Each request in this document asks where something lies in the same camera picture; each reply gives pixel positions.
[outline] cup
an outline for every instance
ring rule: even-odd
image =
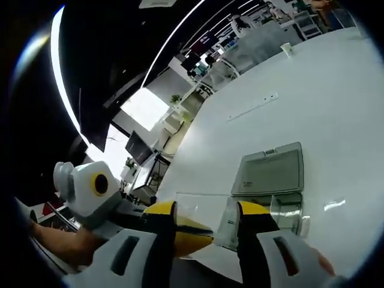
[[[284,53],[288,57],[291,57],[293,55],[293,49],[292,49],[292,46],[291,46],[291,44],[289,42],[288,43],[284,43],[283,45],[280,46],[280,48],[284,51]]]

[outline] black ceiling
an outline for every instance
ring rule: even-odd
[[[147,71],[166,38],[198,3],[178,0],[172,8],[139,10],[139,2],[107,1],[90,5],[76,1],[64,8],[59,36],[64,85],[78,120],[81,114],[79,122],[84,134],[96,144],[105,141],[106,128],[119,108],[116,104],[105,109],[105,101],[123,84]],[[170,40],[148,83],[167,67],[172,56],[191,36],[229,2],[206,0]],[[245,2],[234,1],[212,19],[210,26],[226,16],[229,9],[235,10]],[[7,57],[2,57],[3,66],[14,65],[22,46],[34,32],[43,29],[49,33],[51,20],[61,3],[48,0],[41,3],[44,5],[40,7],[15,4],[12,8],[16,17],[8,25],[8,46],[2,55]],[[128,90],[123,99],[138,89],[141,82],[139,80]],[[69,156],[78,133],[60,99],[52,71],[49,41],[15,83],[9,120],[9,143],[13,146],[10,156],[12,163],[17,163],[14,174],[20,176],[19,163],[27,165],[28,172],[23,179],[29,183],[30,189],[25,199],[30,204],[43,202],[54,191],[52,169],[55,163],[81,163],[81,157],[76,160],[80,162],[76,162]],[[19,192],[19,195],[24,193],[22,187]]]
[[[251,1],[242,11],[258,1]],[[178,0],[170,8],[150,9],[138,9],[138,0],[68,4],[61,23],[60,47],[65,87],[72,104],[77,103],[80,87],[84,98],[92,94],[93,101],[104,103],[129,80],[147,71],[169,34],[198,2]],[[211,27],[248,0],[206,0],[169,41],[146,84],[167,67],[172,56],[202,25],[230,2],[210,21]]]

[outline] window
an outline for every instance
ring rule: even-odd
[[[146,88],[139,89],[121,106],[121,110],[148,131],[152,130],[168,108],[163,100]]]
[[[121,173],[125,167],[125,161],[132,156],[125,150],[129,138],[122,134],[113,125],[109,125],[108,136],[104,153],[93,144],[87,149],[86,154],[93,161],[104,161],[107,163],[113,176],[121,180]]]

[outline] computer screen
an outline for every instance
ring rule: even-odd
[[[125,149],[138,165],[142,165],[153,154],[152,149],[135,131],[132,132]]]
[[[200,61],[200,57],[195,53],[190,53],[189,57],[181,63],[181,66],[190,71],[196,67],[196,63]]]

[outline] white tabletop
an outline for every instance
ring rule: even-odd
[[[218,228],[243,155],[301,142],[306,241],[336,273],[362,264],[382,231],[384,72],[355,28],[328,33],[255,66],[207,99],[157,193],[197,207],[191,217]],[[278,99],[228,121],[273,93]],[[343,205],[325,211],[333,200]],[[235,253],[207,247],[197,259],[241,280]]]
[[[315,18],[315,17],[318,17],[318,16],[319,15],[317,15],[317,14],[310,15],[311,18]],[[287,22],[284,22],[284,23],[280,24],[280,27],[284,29],[284,28],[286,28],[286,27],[288,27],[290,25],[293,25],[295,23],[296,23],[295,20],[292,19],[292,20],[289,20]]]

